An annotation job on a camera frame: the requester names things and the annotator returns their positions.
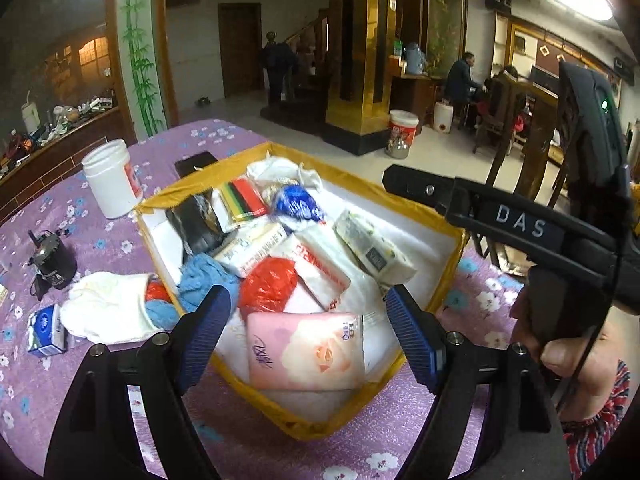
red striped sleeve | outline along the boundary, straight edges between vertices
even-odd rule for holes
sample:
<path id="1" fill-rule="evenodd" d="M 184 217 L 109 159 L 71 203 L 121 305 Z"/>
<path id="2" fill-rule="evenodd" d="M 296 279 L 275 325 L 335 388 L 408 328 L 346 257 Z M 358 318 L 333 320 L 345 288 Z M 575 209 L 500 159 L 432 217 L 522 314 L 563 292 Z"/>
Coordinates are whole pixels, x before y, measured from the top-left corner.
<path id="1" fill-rule="evenodd" d="M 580 478 L 595 462 L 618 428 L 629 396 L 630 378 L 628 368 L 620 361 L 616 384 L 602 411 L 588 420 L 566 422 L 562 425 L 574 480 Z"/>

doorway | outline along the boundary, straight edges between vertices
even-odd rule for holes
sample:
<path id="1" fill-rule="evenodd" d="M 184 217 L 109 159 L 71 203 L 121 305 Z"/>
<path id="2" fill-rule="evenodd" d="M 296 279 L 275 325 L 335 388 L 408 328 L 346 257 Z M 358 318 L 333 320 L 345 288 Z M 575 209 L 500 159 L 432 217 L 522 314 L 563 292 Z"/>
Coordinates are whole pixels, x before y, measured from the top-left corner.
<path id="1" fill-rule="evenodd" d="M 260 4 L 218 4 L 225 98 L 264 88 L 261 16 Z"/>

bed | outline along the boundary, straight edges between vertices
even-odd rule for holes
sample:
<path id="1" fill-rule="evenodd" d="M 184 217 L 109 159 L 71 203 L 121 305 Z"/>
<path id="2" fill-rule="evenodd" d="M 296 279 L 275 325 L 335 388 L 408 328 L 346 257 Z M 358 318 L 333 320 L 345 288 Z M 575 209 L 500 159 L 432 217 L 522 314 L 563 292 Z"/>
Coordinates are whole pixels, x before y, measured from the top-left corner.
<path id="1" fill-rule="evenodd" d="M 131 163 L 146 196 L 177 180 L 174 162 L 203 150 L 216 158 L 264 142 L 255 132 L 221 120 L 168 130 L 129 148 Z M 83 173 L 63 180 L 0 226 L 0 261 L 8 295 L 0 305 L 0 434 L 15 455 L 38 474 L 44 464 L 60 405 L 90 343 L 70 336 L 68 351 L 38 359 L 27 354 L 26 323 L 31 312 L 62 304 L 66 290 L 53 290 L 41 302 L 30 295 L 33 245 L 27 229 L 66 228 L 65 244 L 75 252 L 75 280 L 91 272 L 154 272 L 133 215 L 105 219 Z M 459 330 L 474 343 L 505 348 L 514 321 L 508 316 L 521 285 L 473 251 L 460 261 L 454 284 L 438 316 L 447 330 Z M 145 464 L 163 475 L 140 393 L 129 398 Z M 283 434 L 244 402 L 212 370 L 183 398 L 201 441 L 222 478 L 252 480 L 391 479 L 406 459 L 429 412 L 433 397 L 417 384 L 407 366 L 357 418 L 331 437 L 299 442 Z M 480 392 L 452 474 L 469 468 L 482 425 L 486 397 Z"/>

black smartphone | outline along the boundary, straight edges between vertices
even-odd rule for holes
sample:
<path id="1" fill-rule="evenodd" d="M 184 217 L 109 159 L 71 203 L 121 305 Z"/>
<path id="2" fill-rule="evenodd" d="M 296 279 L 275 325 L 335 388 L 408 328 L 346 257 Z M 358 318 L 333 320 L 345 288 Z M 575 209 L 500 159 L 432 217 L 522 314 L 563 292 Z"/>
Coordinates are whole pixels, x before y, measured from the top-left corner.
<path id="1" fill-rule="evenodd" d="M 177 171 L 180 178 L 184 178 L 187 175 L 199 171 L 209 164 L 213 164 L 218 160 L 209 152 L 196 153 L 184 160 L 178 160 L 175 163 L 175 171 Z"/>

tiled floor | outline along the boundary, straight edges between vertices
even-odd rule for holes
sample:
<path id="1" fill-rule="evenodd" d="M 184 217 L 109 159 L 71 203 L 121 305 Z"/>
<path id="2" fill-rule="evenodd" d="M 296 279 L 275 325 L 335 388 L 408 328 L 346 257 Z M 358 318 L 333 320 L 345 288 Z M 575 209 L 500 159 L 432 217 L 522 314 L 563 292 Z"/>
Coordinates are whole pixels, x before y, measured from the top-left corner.
<path id="1" fill-rule="evenodd" d="M 385 155 L 383 150 L 354 156 L 335 146 L 325 143 L 318 137 L 290 130 L 271 123 L 260 117 L 260 109 L 266 104 L 266 96 L 261 92 L 216 101 L 205 108 L 194 108 L 180 113 L 180 122 L 187 123 L 205 118 L 224 119 L 243 128 L 251 129 L 268 139 L 327 161 L 329 164 L 343 168 L 360 177 L 380 183 L 383 171 L 393 163 L 399 163 L 431 173 L 446 176 L 464 176 L 471 180 L 484 182 L 491 167 L 494 152 L 481 148 L 473 155 L 473 139 L 470 135 L 452 131 L 449 135 L 437 133 L 425 127 L 422 134 L 416 137 L 409 156 L 405 160 L 396 161 Z M 514 149 L 500 169 L 497 187 L 512 191 L 522 163 L 519 150 Z M 558 168 L 549 163 L 542 188 L 536 199 L 540 203 L 548 203 Z M 610 319 L 618 327 L 622 358 L 632 371 L 632 392 L 638 388 L 640 378 L 640 325 L 638 317 L 612 308 Z"/>

